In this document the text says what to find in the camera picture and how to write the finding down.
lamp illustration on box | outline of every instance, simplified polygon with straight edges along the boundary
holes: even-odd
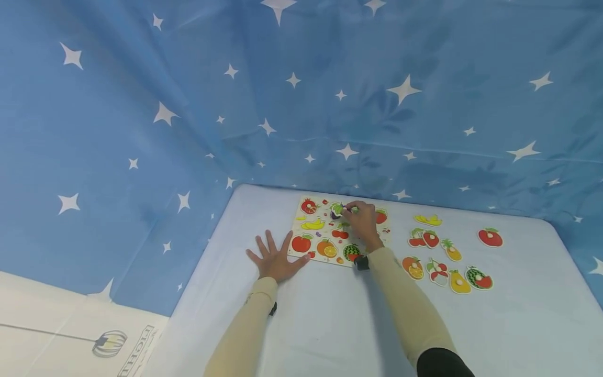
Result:
[[[63,338],[80,340],[80,341],[88,341],[88,342],[93,343],[92,353],[95,356],[102,357],[102,358],[110,358],[110,357],[116,356],[119,353],[119,351],[121,350],[121,348],[124,346],[125,341],[128,340],[128,336],[125,334],[125,332],[120,331],[120,330],[111,330],[111,331],[104,332],[98,339],[95,340],[95,339],[88,339],[88,338],[82,338],[82,337],[75,337],[73,335],[59,334],[58,332],[30,329],[30,328],[24,328],[21,326],[6,325],[3,323],[0,323],[0,326],[6,327],[6,328],[18,329],[18,330],[38,332],[41,334],[54,335],[56,337],[63,337]]]

right hand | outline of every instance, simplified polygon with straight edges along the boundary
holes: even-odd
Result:
[[[358,213],[351,212],[354,207],[358,208]],[[341,215],[350,223],[356,236],[366,245],[367,252],[372,253],[384,246],[377,233],[377,213],[374,205],[361,200],[352,201],[346,204]]]

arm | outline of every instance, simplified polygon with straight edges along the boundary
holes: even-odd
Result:
[[[354,207],[357,213],[350,211]],[[400,344],[419,377],[473,376],[456,355],[448,329],[431,301],[400,268],[394,253],[384,247],[377,233],[375,206],[353,201],[341,213],[367,246],[370,269],[391,310]]]
[[[438,311],[402,270],[394,253],[382,247],[368,255],[368,263],[390,307],[400,343],[412,366],[417,368],[419,356],[431,348],[456,353]]]
[[[268,314],[276,302],[276,288],[272,277],[255,282],[245,305],[213,351],[204,377],[255,376]]]
[[[287,260],[287,248],[293,232],[289,232],[280,250],[272,234],[266,231],[268,247],[256,237],[262,257],[251,250],[247,256],[257,265],[260,278],[255,282],[245,305],[239,310],[209,359],[203,377],[253,377],[256,375],[268,315],[276,302],[276,288],[281,281],[295,275],[310,260],[306,255],[293,263]]]

left hand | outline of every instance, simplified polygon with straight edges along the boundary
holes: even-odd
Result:
[[[280,250],[276,248],[272,233],[266,231],[266,240],[268,248],[264,245],[262,237],[256,236],[257,246],[260,249],[262,257],[258,257],[251,250],[247,249],[247,256],[256,264],[260,270],[260,279],[263,277],[272,277],[277,283],[287,280],[295,275],[302,267],[310,260],[308,254],[302,256],[295,262],[291,263],[287,260],[287,248],[291,242],[293,231],[287,233],[283,245]]]

hand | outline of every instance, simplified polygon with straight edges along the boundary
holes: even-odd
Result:
[[[272,233],[266,231],[266,239],[268,240],[268,248],[264,245],[262,237],[256,236],[257,246],[260,249],[262,257],[258,257],[251,250],[247,249],[247,256],[256,264],[260,270],[260,279],[263,277],[272,277],[277,283],[287,280],[295,275],[302,267],[310,260],[310,255],[306,254],[293,263],[287,260],[287,248],[291,242],[293,231],[287,233],[283,245],[280,250],[276,248]]]
[[[357,213],[351,212],[352,208],[358,208]],[[383,241],[377,233],[377,213],[375,206],[360,200],[347,203],[341,211],[341,215],[346,218],[352,226],[352,230],[358,238],[367,246],[367,252],[383,247]]]

